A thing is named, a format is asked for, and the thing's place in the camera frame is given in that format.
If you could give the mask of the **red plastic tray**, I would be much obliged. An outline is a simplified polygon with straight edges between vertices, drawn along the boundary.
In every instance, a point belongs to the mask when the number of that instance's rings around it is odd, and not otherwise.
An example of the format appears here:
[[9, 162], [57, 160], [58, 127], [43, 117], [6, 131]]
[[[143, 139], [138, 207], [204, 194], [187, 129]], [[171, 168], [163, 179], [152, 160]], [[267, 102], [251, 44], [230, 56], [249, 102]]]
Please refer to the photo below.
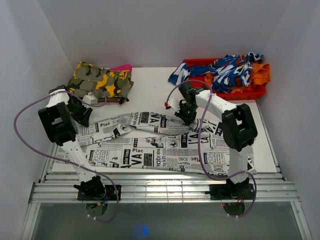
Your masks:
[[[188, 67], [194, 65], [209, 65], [212, 64], [218, 58], [187, 58], [183, 62], [187, 63]], [[202, 82], [205, 81], [205, 76], [194, 76], [190, 77], [189, 80], [199, 80], [200, 82], [194, 82], [192, 85], [194, 87], [200, 87], [203, 85]], [[243, 92], [234, 92], [234, 93], [221, 93], [217, 92], [216, 94], [227, 101], [246, 101], [246, 100], [257, 100], [260, 96], [266, 93], [266, 88], [264, 85], [256, 85], [252, 90], [245, 90]]]

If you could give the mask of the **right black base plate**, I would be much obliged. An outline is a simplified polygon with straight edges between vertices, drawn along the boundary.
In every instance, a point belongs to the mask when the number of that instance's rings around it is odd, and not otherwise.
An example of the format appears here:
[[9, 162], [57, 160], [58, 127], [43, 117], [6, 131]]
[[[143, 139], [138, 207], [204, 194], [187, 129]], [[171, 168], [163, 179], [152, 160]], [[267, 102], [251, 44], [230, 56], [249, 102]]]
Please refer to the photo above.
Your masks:
[[204, 192], [211, 200], [252, 200], [255, 188], [252, 184], [236, 188], [230, 184], [210, 184], [209, 190]]

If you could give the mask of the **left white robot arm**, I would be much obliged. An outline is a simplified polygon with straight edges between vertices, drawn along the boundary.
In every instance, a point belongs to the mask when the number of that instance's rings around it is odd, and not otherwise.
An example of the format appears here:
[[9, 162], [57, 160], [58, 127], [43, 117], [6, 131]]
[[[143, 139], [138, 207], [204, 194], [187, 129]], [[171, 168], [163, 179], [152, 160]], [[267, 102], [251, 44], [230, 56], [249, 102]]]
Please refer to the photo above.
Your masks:
[[101, 200], [106, 195], [106, 187], [100, 176], [89, 171], [90, 164], [78, 141], [77, 124], [88, 127], [93, 109], [70, 95], [65, 85], [53, 88], [49, 93], [48, 104], [38, 110], [44, 130], [49, 140], [61, 147], [67, 159], [72, 161], [80, 182], [74, 188], [88, 199]]

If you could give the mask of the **newspaper print trousers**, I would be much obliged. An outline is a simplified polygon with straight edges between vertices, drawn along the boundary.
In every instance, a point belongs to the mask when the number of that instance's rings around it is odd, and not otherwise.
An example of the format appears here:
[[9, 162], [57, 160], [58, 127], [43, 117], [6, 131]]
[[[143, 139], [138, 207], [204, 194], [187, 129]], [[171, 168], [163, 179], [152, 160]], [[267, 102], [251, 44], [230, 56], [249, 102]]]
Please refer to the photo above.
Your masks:
[[131, 112], [78, 126], [78, 141], [92, 167], [150, 169], [226, 177], [230, 149], [221, 122], [190, 125], [151, 111]]

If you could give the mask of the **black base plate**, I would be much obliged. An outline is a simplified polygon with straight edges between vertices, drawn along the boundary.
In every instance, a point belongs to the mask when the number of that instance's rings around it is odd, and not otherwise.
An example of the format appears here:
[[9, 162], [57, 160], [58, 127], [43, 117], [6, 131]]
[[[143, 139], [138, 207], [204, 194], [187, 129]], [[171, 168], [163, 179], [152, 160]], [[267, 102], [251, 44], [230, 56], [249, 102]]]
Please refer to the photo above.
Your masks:
[[115, 186], [116, 186], [116, 190], [112, 184], [105, 185], [104, 186], [105, 193], [101, 198], [88, 197], [88, 196], [85, 196], [85, 194], [82, 193], [81, 191], [78, 191], [76, 199], [78, 201], [100, 201], [100, 202], [101, 201], [116, 201], [117, 196], [118, 196], [118, 200], [120, 200], [122, 186], [120, 184], [116, 184]]
[[211, 200], [252, 200], [255, 188], [252, 184], [236, 188], [230, 184], [210, 184], [209, 190], [204, 192]]

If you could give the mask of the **pink folded trousers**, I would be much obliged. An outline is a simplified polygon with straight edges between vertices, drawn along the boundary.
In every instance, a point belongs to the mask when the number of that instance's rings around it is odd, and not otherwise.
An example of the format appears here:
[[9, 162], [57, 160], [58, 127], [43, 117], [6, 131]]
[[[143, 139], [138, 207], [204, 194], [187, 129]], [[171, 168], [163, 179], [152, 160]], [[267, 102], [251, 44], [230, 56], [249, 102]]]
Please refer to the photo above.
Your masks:
[[132, 71], [132, 65], [131, 64], [123, 64], [117, 67], [111, 67], [109, 68], [110, 71]]

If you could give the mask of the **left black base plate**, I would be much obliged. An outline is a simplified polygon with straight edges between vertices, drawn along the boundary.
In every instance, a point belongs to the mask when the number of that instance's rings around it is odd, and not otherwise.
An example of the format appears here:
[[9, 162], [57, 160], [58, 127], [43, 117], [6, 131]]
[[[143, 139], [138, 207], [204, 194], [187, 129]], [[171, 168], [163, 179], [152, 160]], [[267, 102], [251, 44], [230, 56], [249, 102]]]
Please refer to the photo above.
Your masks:
[[120, 200], [122, 186], [120, 184], [116, 184], [115, 186], [116, 186], [116, 190], [112, 184], [105, 185], [104, 186], [105, 193], [101, 198], [88, 197], [88, 196], [85, 196], [85, 194], [82, 193], [81, 191], [78, 191], [76, 199], [78, 201], [100, 201], [100, 202], [101, 201], [116, 201], [117, 196], [118, 196], [118, 200]]

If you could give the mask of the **orange trousers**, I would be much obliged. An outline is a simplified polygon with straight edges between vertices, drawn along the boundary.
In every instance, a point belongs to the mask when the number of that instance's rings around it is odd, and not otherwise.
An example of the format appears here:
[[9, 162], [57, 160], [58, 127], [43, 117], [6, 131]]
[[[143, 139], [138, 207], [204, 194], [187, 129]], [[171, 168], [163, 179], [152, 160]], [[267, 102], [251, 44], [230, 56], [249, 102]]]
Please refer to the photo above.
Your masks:
[[264, 85], [271, 80], [268, 63], [224, 63], [215, 65], [215, 71], [205, 74], [204, 82], [211, 85], [218, 93], [250, 91], [256, 85]]

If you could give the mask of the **aluminium rail frame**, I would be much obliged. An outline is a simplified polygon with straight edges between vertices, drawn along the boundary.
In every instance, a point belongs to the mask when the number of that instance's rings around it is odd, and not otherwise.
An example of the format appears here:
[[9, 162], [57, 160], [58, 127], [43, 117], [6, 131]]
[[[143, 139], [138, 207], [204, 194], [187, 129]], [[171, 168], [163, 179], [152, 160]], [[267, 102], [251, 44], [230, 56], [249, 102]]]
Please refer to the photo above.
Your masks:
[[[299, 235], [304, 240], [312, 239], [306, 221], [301, 198], [293, 181], [282, 174], [269, 133], [257, 100], [248, 101], [256, 126], [258, 138], [254, 143], [254, 166], [257, 183], [257, 203], [288, 203], [297, 224]], [[197, 204], [209, 202], [205, 194], [212, 180], [202, 174], [177, 173], [142, 169], [112, 169], [108, 177], [122, 186], [121, 202], [124, 204]], [[28, 210], [21, 239], [30, 240], [34, 234], [40, 208], [45, 203], [77, 202], [73, 185], [78, 178], [74, 168], [66, 163], [47, 159], [41, 178], [32, 186]]]

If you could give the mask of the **blue white patterned trousers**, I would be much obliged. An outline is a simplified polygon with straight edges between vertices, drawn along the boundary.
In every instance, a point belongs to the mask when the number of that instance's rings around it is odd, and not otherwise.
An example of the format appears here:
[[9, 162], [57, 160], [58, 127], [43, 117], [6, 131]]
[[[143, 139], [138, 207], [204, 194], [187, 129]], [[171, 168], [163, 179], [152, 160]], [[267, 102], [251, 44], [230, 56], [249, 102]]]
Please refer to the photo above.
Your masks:
[[182, 62], [169, 76], [168, 82], [179, 85], [190, 77], [206, 76], [206, 83], [217, 93], [232, 93], [240, 88], [253, 87], [254, 64], [261, 64], [264, 55], [249, 52], [246, 55], [226, 55], [210, 64], [188, 65]]

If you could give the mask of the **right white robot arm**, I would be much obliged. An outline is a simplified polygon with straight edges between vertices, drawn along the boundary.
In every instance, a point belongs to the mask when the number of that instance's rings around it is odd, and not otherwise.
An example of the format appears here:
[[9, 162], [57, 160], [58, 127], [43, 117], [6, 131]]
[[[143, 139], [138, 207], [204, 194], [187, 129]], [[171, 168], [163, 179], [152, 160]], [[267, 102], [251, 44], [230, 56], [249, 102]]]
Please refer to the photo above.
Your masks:
[[212, 184], [207, 191], [211, 200], [256, 198], [257, 187], [253, 174], [248, 170], [250, 148], [258, 135], [257, 127], [247, 104], [236, 105], [214, 94], [210, 87], [193, 87], [191, 81], [177, 85], [183, 99], [167, 100], [166, 107], [190, 125], [203, 108], [221, 120], [222, 136], [229, 147], [229, 169], [223, 178], [225, 184]]

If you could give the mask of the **camouflage folded trousers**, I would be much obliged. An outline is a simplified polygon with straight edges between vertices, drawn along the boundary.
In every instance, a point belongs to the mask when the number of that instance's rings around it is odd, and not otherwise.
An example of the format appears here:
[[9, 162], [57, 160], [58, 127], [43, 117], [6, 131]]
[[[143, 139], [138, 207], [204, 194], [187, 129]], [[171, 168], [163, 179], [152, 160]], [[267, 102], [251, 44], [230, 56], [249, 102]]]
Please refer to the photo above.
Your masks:
[[123, 104], [129, 101], [128, 94], [133, 85], [132, 71], [112, 71], [81, 61], [75, 66], [67, 88], [79, 98], [91, 91], [100, 102], [107, 99]]

